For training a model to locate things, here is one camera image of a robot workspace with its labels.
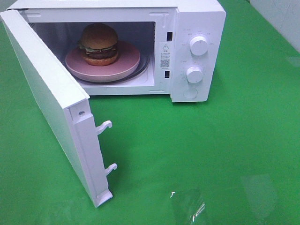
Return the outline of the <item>upper white round knob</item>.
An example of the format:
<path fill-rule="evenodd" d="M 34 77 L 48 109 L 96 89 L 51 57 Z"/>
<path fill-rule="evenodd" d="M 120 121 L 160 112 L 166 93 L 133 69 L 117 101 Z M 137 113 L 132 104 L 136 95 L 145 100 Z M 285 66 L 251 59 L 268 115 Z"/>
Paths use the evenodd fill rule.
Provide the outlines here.
<path fill-rule="evenodd" d="M 201 56 L 208 51 L 208 40 L 203 35 L 198 35 L 190 40 L 190 51 L 195 56 Z"/>

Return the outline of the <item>white microwave door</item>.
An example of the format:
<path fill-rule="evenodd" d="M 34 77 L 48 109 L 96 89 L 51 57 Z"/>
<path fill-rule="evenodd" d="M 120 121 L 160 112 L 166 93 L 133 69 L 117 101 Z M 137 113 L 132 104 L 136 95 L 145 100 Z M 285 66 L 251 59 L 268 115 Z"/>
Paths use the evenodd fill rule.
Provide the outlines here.
<path fill-rule="evenodd" d="M 96 126 L 89 95 L 16 10 L 0 17 L 30 90 L 95 207 L 112 197 L 98 136 L 111 121 Z"/>

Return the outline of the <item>pink round plate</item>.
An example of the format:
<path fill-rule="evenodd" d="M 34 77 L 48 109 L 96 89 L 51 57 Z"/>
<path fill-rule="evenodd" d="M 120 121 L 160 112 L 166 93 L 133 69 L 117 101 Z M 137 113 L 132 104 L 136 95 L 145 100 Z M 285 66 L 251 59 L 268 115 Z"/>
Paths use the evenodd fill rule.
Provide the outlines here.
<path fill-rule="evenodd" d="M 94 83 L 107 83 L 123 79 L 132 74 L 138 67 L 141 54 L 132 44 L 120 41 L 117 60 L 107 66 L 89 65 L 82 57 L 80 50 L 75 48 L 65 57 L 69 72 L 75 77 Z"/>

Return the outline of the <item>white warning label sticker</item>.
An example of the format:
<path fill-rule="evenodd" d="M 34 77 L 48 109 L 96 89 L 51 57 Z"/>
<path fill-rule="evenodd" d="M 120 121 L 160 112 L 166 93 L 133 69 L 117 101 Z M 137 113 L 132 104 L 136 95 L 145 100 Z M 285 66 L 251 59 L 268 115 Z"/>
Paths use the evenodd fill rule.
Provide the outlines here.
<path fill-rule="evenodd" d="M 161 69 L 168 69 L 171 66 L 173 57 L 173 43 L 160 42 L 159 43 L 159 61 L 158 65 Z"/>

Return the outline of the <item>white round knob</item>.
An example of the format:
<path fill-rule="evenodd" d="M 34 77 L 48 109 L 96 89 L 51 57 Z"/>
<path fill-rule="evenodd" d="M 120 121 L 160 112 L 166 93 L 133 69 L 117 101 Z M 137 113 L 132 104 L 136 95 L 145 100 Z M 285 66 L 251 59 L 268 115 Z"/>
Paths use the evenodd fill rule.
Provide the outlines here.
<path fill-rule="evenodd" d="M 189 83 L 199 83 L 203 79 L 203 69 L 201 67 L 193 66 L 187 70 L 186 77 Z"/>
<path fill-rule="evenodd" d="M 203 35 L 198 35 L 190 40 L 190 51 L 195 56 L 201 56 L 208 51 L 208 40 Z"/>

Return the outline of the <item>green table cloth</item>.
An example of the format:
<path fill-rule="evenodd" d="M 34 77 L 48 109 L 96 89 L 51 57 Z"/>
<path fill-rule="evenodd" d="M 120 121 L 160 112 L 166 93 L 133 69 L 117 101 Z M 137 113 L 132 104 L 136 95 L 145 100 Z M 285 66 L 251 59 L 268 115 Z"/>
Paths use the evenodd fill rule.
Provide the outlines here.
<path fill-rule="evenodd" d="M 300 55 L 248 0 L 226 21 L 208 101 L 92 96 L 113 198 L 95 208 L 0 29 L 0 222 L 176 225 L 170 194 L 198 188 L 210 225 L 300 222 Z"/>

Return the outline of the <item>lower white round knob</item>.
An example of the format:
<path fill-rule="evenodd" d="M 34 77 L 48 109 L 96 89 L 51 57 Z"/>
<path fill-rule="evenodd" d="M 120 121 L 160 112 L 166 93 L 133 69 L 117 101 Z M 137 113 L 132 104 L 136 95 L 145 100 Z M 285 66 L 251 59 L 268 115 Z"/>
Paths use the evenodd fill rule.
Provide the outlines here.
<path fill-rule="evenodd" d="M 199 83 L 203 79 L 203 69 L 201 67 L 193 66 L 187 70 L 186 77 L 189 83 Z"/>

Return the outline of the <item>toy burger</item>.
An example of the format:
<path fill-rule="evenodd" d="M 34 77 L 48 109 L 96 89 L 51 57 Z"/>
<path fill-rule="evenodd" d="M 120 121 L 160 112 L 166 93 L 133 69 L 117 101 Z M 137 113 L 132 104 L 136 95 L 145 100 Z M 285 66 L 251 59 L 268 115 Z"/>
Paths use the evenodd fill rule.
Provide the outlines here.
<path fill-rule="evenodd" d="M 93 23 L 84 28 L 78 48 L 82 58 L 92 66 L 107 66 L 118 57 L 118 35 L 103 23 Z"/>

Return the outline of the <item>round white door button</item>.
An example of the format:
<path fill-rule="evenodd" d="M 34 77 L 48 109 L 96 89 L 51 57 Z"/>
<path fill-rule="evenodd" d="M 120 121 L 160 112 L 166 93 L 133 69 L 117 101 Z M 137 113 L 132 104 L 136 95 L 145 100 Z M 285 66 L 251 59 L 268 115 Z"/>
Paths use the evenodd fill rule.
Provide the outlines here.
<path fill-rule="evenodd" d="M 197 89 L 195 89 L 195 88 L 189 88 L 189 89 L 187 89 L 187 90 L 185 90 L 183 92 L 183 95 L 187 99 L 195 99 L 196 96 L 197 96 L 197 93 L 198 93 Z"/>

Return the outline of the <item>white microwave oven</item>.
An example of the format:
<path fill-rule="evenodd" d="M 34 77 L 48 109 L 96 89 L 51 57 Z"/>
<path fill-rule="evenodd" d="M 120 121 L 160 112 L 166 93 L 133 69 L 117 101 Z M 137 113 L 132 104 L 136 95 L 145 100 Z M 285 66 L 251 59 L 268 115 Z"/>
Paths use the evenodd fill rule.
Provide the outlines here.
<path fill-rule="evenodd" d="M 217 59 L 226 13 L 216 0 L 18 0 L 8 10 L 18 11 L 69 72 L 65 57 L 78 48 L 85 27 L 103 23 L 120 41 L 134 45 L 150 61 L 143 73 L 130 80 L 93 84 L 73 78 L 89 95 L 168 94 L 173 102 L 206 101 Z M 190 40 L 203 35 L 208 51 L 195 56 Z M 159 43 L 172 42 L 171 66 L 161 69 Z M 203 69 L 199 83 L 189 83 L 190 67 Z M 197 89 L 195 99 L 183 92 Z"/>

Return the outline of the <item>glass microwave turntable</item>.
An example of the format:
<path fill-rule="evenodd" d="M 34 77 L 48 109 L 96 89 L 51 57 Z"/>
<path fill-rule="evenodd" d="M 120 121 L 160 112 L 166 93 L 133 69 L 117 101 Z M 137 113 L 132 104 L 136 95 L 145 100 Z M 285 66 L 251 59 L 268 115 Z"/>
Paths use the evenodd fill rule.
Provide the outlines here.
<path fill-rule="evenodd" d="M 93 84 L 111 84 L 130 80 L 143 73 L 150 58 L 148 55 L 122 54 L 114 63 L 107 66 L 92 66 L 79 60 L 72 71 L 73 76 Z"/>

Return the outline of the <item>clear tape piece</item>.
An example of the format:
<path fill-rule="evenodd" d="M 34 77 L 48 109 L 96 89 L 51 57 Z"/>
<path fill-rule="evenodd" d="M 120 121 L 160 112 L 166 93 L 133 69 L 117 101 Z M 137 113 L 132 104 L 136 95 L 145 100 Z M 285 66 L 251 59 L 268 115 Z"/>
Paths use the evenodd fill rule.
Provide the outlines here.
<path fill-rule="evenodd" d="M 177 225 L 209 225 L 206 202 L 198 188 L 173 191 L 170 194 Z"/>

